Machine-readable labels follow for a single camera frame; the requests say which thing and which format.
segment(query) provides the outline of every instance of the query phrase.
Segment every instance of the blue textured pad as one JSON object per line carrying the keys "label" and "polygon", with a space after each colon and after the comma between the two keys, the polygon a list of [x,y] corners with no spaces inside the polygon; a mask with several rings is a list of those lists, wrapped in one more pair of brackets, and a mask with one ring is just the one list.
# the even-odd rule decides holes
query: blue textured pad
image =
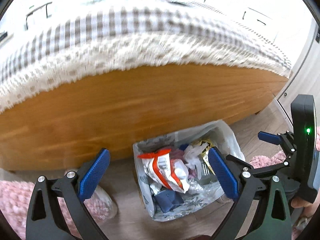
{"label": "blue textured pad", "polygon": [[267,132],[259,132],[258,133],[258,138],[261,141],[272,143],[275,145],[281,144],[281,137],[279,135],[275,135],[272,133],[267,133]]}
{"label": "blue textured pad", "polygon": [[79,183],[78,198],[80,201],[89,199],[92,197],[97,185],[99,184],[103,174],[108,168],[110,163],[110,153],[107,149],[104,149],[90,170],[83,177]]}
{"label": "blue textured pad", "polygon": [[239,198],[238,182],[214,148],[209,150],[208,160],[226,196],[237,201]]}

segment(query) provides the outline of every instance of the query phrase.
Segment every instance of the pink fluffy fabric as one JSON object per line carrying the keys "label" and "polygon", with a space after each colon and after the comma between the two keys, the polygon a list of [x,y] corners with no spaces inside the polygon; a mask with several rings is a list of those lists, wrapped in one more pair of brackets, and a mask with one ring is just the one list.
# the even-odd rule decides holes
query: pink fluffy fabric
{"label": "pink fluffy fabric", "polygon": [[[318,151],[320,151],[320,127],[317,127],[317,136],[316,136],[316,149]],[[271,165],[275,165],[275,164],[279,164],[284,162],[285,160],[285,154],[283,151],[279,151],[275,156],[273,156],[272,158],[269,158],[267,156],[263,156],[263,155],[257,155],[254,156],[251,161],[250,164],[255,168],[262,168],[262,167],[266,167],[266,166],[271,166]],[[300,231],[297,229],[293,229],[292,231],[292,240],[295,240],[299,235],[300,235]]]}
{"label": "pink fluffy fabric", "polygon": [[[26,239],[27,212],[34,186],[32,182],[0,181],[0,210],[22,240]],[[64,199],[58,200],[71,233],[80,237]],[[108,206],[95,193],[84,204],[98,225],[108,218]]]}

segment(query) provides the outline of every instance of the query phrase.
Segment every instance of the human hand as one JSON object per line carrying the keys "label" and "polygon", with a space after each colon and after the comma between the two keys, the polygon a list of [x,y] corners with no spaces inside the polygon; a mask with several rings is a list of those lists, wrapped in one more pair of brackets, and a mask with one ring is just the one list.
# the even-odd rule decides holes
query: human hand
{"label": "human hand", "polygon": [[318,206],[320,204],[320,190],[318,192],[318,195],[316,197],[316,200],[314,201],[313,204],[303,200],[302,198],[300,197],[296,197],[292,200],[291,202],[291,206],[293,208],[301,208],[301,207],[304,207],[304,211],[302,213],[301,216],[304,216],[304,217],[311,217],[314,215],[314,213],[316,212]]}

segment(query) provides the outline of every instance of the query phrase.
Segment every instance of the laminate floor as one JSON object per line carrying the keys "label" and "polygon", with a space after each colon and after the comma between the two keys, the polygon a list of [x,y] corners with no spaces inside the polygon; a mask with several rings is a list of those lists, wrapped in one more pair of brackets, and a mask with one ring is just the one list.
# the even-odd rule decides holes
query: laminate floor
{"label": "laminate floor", "polygon": [[[261,142],[257,138],[260,130],[277,133],[288,130],[281,113],[272,102],[257,115],[251,115],[231,125],[246,160],[255,155],[273,156],[278,146]],[[101,228],[110,240],[163,240],[189,239],[197,235],[212,235],[228,213],[232,202],[214,202],[196,213],[169,221],[155,222],[145,210],[134,179],[133,159],[112,162],[100,185],[110,194],[119,207],[118,215],[108,220]],[[36,181],[40,175],[49,178],[63,175],[63,171],[24,171],[15,174],[0,171],[0,179]],[[252,203],[247,219],[238,236],[246,233],[257,203]]]}

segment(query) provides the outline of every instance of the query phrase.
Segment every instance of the red and white snack wrapper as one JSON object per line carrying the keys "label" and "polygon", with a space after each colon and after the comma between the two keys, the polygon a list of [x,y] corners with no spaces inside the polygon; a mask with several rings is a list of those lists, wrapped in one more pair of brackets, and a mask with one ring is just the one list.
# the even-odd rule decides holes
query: red and white snack wrapper
{"label": "red and white snack wrapper", "polygon": [[164,187],[186,193],[189,189],[188,168],[182,160],[170,160],[171,149],[139,155],[145,173]]}

